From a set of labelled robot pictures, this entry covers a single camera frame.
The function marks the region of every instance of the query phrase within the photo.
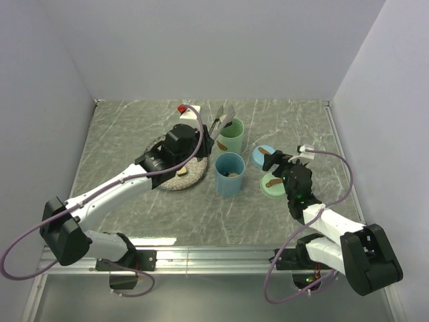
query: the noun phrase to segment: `white wall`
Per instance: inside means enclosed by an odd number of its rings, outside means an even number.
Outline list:
[[[364,216],[404,270],[410,322],[427,321],[429,1],[387,0],[333,100]]]
[[[35,0],[0,1],[0,252],[40,222],[44,203],[68,196],[94,102],[64,45]],[[34,272],[35,233],[7,269]],[[0,276],[2,321],[18,321],[32,281]]]
[[[40,0],[99,99],[332,99],[384,0]]]

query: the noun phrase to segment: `teal cup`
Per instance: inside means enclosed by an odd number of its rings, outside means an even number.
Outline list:
[[[224,197],[233,197],[241,190],[246,165],[236,153],[223,153],[214,163],[216,168],[216,191]]]
[[[241,153],[244,124],[240,119],[233,118],[232,124],[221,131],[216,140],[218,154],[225,152]]]

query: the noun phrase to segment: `gray marble table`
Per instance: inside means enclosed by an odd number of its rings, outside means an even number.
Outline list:
[[[183,101],[100,101],[95,109],[86,148],[72,192],[73,196],[95,188],[120,173],[156,137],[178,122],[177,106]],[[213,164],[209,158],[205,179],[181,192],[150,191],[108,214],[95,230],[122,232],[131,238],[150,239],[143,244],[221,246],[279,244],[300,224],[289,214],[287,199],[270,199],[260,190],[265,174],[253,165],[252,150],[267,144],[294,154],[298,144],[338,152],[326,107],[322,101],[290,100],[192,100],[200,105],[208,126],[217,109],[234,106],[245,124],[242,157],[247,169],[242,191],[223,198],[215,191]],[[324,202],[338,199],[348,183],[340,160],[317,155],[310,163],[315,195]],[[353,198],[333,209],[358,221]]]

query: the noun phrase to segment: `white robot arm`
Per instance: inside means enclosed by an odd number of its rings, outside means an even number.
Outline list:
[[[126,268],[139,267],[139,254],[125,235],[99,233],[91,228],[121,203],[175,177],[179,165],[191,157],[210,155],[214,140],[207,127],[197,121],[195,112],[200,113],[200,107],[181,105],[178,110],[181,112],[180,123],[166,134],[165,140],[138,157],[120,174],[83,195],[64,202],[55,197],[46,203],[42,221],[66,213],[40,228],[40,235],[61,265],[71,265],[85,256],[108,260]],[[233,116],[231,108],[219,127],[226,126]]]
[[[344,274],[360,295],[400,281],[401,266],[379,225],[351,221],[326,209],[314,196],[312,171],[306,167],[314,159],[312,150],[312,146],[304,145],[298,146],[297,156],[279,150],[264,156],[264,171],[278,164],[272,173],[282,179],[291,216],[319,232],[300,238],[295,250],[285,249],[276,263],[277,269],[290,269],[296,263],[312,269],[322,263]]]

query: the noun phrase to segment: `green lid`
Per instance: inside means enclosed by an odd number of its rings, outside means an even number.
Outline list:
[[[286,195],[286,191],[284,190],[283,183],[273,184],[271,187],[266,186],[266,184],[269,183],[271,180],[276,180],[276,179],[279,179],[279,178],[276,178],[275,176],[273,176],[272,173],[267,173],[261,179],[261,190],[264,193],[264,195],[268,196],[269,198],[278,199]]]

